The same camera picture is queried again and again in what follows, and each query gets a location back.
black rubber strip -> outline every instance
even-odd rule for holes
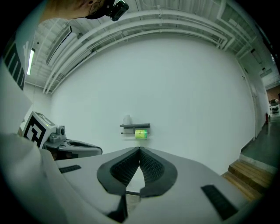
[[[126,194],[140,196],[140,192],[126,191]]]
[[[73,166],[67,166],[67,167],[59,168],[59,171],[61,173],[68,173],[68,172],[78,170],[78,169],[82,169],[82,167],[80,167],[79,165],[73,165]]]
[[[164,158],[144,147],[139,148],[139,166],[143,172],[145,187],[140,190],[140,197],[160,196],[176,182],[176,167]]]
[[[228,219],[238,212],[238,210],[233,207],[227,198],[214,185],[206,185],[201,187],[201,189],[223,220]]]

wall-mounted device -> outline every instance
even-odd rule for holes
[[[150,124],[131,124],[131,119],[130,115],[126,115],[123,119],[123,124],[121,124],[119,127],[124,128],[124,129],[133,129],[133,133],[129,132],[121,132],[121,134],[127,134],[127,135],[135,135],[136,139],[147,139],[148,130],[143,129],[143,128],[150,128]]]
[[[87,19],[98,19],[102,16],[109,16],[113,21],[118,21],[119,18],[129,9],[129,6],[124,1],[120,0],[114,4],[114,0],[107,0],[105,4],[97,10],[93,15],[86,16]]]

gray padding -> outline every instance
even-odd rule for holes
[[[222,219],[201,190],[202,186],[209,184],[215,185],[238,210],[248,203],[238,189],[203,164],[162,151],[149,150],[171,162],[177,168],[178,177],[164,195],[142,198],[125,221],[126,224],[220,223]]]
[[[133,148],[127,148],[116,152],[93,157],[58,160],[58,168],[79,165],[82,169],[64,173],[63,176],[71,184],[73,189],[89,204],[96,207],[103,214],[116,211],[121,197],[109,194],[97,179],[97,170],[103,164],[114,159]]]

red object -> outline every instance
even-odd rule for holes
[[[266,124],[268,124],[268,113],[266,113]]]

ceiling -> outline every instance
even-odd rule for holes
[[[272,71],[272,73],[262,78],[262,82],[267,90],[280,85],[280,75],[276,65],[272,67]]]
[[[26,82],[52,94],[82,63],[102,50],[143,35],[183,35],[203,39],[221,50],[243,57],[256,39],[252,25],[226,0],[126,0],[129,10],[113,22],[97,20],[52,19],[36,31],[34,58]],[[56,61],[46,63],[61,32],[76,27],[79,39]]]

